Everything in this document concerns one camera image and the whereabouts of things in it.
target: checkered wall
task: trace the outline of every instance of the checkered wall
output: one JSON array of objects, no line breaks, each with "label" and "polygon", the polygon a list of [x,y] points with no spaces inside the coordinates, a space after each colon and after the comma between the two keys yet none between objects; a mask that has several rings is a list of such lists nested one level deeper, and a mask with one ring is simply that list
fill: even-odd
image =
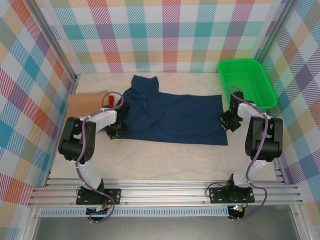
[{"label": "checkered wall", "polygon": [[17,239],[72,85],[23,0],[0,0],[0,239]]},{"label": "checkered wall", "polygon": [[300,0],[264,65],[284,120],[281,161],[320,238],[320,0]]},{"label": "checkered wall", "polygon": [[[219,61],[253,58],[263,48],[269,36],[264,23],[273,18],[274,24],[285,2],[50,0],[72,47],[67,55],[73,51],[73,62],[93,73],[216,72]],[[273,5],[280,11],[270,16]]]}]

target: red object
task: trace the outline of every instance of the red object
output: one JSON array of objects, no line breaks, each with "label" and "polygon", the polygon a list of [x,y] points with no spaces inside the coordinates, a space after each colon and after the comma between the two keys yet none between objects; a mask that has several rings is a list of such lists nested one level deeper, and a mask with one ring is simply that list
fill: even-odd
[{"label": "red object", "polygon": [[115,103],[115,97],[112,96],[112,95],[110,95],[110,96],[109,96],[109,105],[110,105],[110,106],[113,106],[114,103]]}]

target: marble surface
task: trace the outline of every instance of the marble surface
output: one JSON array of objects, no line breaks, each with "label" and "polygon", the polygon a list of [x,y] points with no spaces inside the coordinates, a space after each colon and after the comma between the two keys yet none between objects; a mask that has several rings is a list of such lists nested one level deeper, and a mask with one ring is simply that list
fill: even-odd
[{"label": "marble surface", "polygon": [[[222,95],[223,108],[228,109],[218,73],[136,73],[157,76],[159,91],[170,94]],[[134,73],[84,73],[76,93],[117,91],[131,87]],[[227,180],[245,159],[248,124],[227,132],[228,146],[178,144],[131,139],[110,140],[98,132],[92,157],[97,172],[106,179],[133,180]],[[74,165],[57,153],[51,178],[78,178]],[[272,164],[266,166],[256,180],[276,179]]]}]

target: wire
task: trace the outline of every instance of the wire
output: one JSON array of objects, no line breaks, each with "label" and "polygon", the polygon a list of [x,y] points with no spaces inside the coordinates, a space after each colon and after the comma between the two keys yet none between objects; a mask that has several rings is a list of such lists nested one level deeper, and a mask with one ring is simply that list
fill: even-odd
[{"label": "wire", "polygon": [[208,189],[212,186],[212,185],[219,185],[219,186],[221,186],[221,187],[225,187],[225,186],[223,186],[223,185],[221,185],[221,184],[219,184],[219,183],[216,183],[216,182],[214,182],[214,183],[211,183],[207,188],[206,188],[206,190],[205,190],[205,195],[207,196],[207,197],[209,197],[210,198],[210,196],[207,194],[207,192],[208,192]]},{"label": "wire", "polygon": [[264,206],[264,204],[265,204],[266,201],[267,201],[267,197],[268,197],[267,190],[266,190],[264,187],[254,185],[254,184],[250,181],[250,179],[249,179],[249,171],[250,171],[251,167],[253,166],[253,164],[255,163],[255,161],[258,159],[259,154],[260,154],[260,152],[261,152],[261,149],[262,149],[262,147],[263,147],[263,145],[264,145],[264,143],[265,143],[265,139],[266,139],[266,137],[267,137],[267,131],[268,131],[268,117],[267,117],[267,115],[266,115],[264,112],[262,112],[262,111],[261,111],[259,108],[257,108],[254,104],[252,104],[252,103],[250,103],[250,102],[247,102],[246,100],[243,100],[243,99],[241,99],[240,97],[237,97],[236,95],[234,95],[233,92],[232,92],[232,89],[237,89],[239,92],[241,92],[241,90],[240,90],[237,86],[230,86],[230,87],[229,87],[229,92],[230,92],[230,94],[231,94],[235,99],[237,99],[238,101],[240,101],[240,102],[242,102],[242,103],[244,103],[244,104],[247,104],[247,105],[249,105],[250,107],[252,107],[254,110],[256,110],[259,114],[261,114],[261,115],[264,117],[264,121],[265,121],[265,126],[264,126],[264,130],[263,130],[263,134],[262,134],[262,138],[261,138],[261,142],[260,142],[259,148],[258,148],[258,150],[256,151],[256,154],[255,154],[254,158],[252,159],[251,163],[249,164],[249,166],[248,166],[248,168],[247,168],[247,170],[246,170],[246,172],[245,172],[245,177],[246,177],[248,183],[250,184],[250,186],[253,187],[253,188],[255,188],[255,189],[261,189],[261,190],[263,190],[265,195],[264,195],[264,199],[263,199],[261,205],[260,205],[254,212],[250,213],[248,216],[245,216],[245,217],[243,217],[243,218],[235,218],[234,216],[230,216],[232,219],[235,219],[235,220],[240,221],[240,219],[241,219],[241,220],[245,220],[245,219],[248,219],[248,218],[252,217],[253,215],[255,215],[257,212],[259,212],[259,211],[262,209],[262,207]]},{"label": "wire", "polygon": [[93,213],[91,213],[91,214],[89,215],[89,219],[90,219],[91,223],[96,223],[96,224],[104,222],[105,220],[107,220],[107,219],[114,213],[114,210],[115,210],[115,201],[114,201],[114,199],[113,199],[112,197],[110,197],[109,195],[105,194],[104,192],[101,192],[101,191],[95,189],[95,188],[92,187],[89,183],[87,183],[87,182],[85,181],[85,179],[84,179],[84,177],[82,176],[82,173],[81,173],[81,171],[80,171],[80,168],[79,168],[79,162],[80,162],[80,160],[82,159],[82,157],[84,156],[84,154],[85,154],[85,149],[86,149],[86,131],[85,131],[85,130],[86,130],[86,129],[85,129],[86,122],[87,122],[91,117],[93,117],[93,116],[95,116],[95,115],[97,115],[97,114],[105,113],[105,112],[112,111],[112,110],[116,110],[116,109],[120,108],[120,107],[122,106],[122,104],[124,103],[124,97],[123,97],[119,92],[111,91],[111,92],[108,92],[107,94],[105,94],[105,95],[103,96],[103,98],[102,98],[102,104],[103,104],[103,102],[104,102],[104,100],[105,100],[105,97],[108,96],[108,95],[110,95],[110,94],[118,94],[118,95],[120,96],[120,98],[121,98],[121,103],[120,103],[118,106],[115,106],[115,107],[112,107],[112,108],[101,109],[101,110],[93,113],[91,116],[87,116],[87,117],[83,120],[83,122],[82,122],[82,142],[83,142],[83,145],[82,145],[81,153],[80,153],[78,159],[75,161],[75,169],[76,169],[76,172],[78,173],[79,178],[80,178],[81,181],[84,183],[84,185],[86,185],[86,186],[87,186],[89,189],[91,189],[92,191],[94,191],[94,192],[96,192],[96,193],[98,193],[98,194],[101,194],[101,195],[103,195],[104,197],[110,199],[110,201],[112,202],[112,204],[111,204],[111,205],[112,205],[112,210],[111,210],[111,212],[110,212],[107,216],[105,216],[103,219],[101,219],[100,221],[93,221],[93,220],[92,220],[91,216],[92,216]]}]

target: green basket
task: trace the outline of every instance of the green basket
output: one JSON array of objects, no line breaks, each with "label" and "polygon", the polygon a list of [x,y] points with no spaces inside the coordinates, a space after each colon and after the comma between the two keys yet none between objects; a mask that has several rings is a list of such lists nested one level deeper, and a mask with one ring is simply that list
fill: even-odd
[{"label": "green basket", "polygon": [[277,105],[277,96],[268,76],[257,60],[252,58],[223,60],[218,65],[225,93],[230,103],[229,87],[236,86],[246,101],[253,101],[264,111]]}]

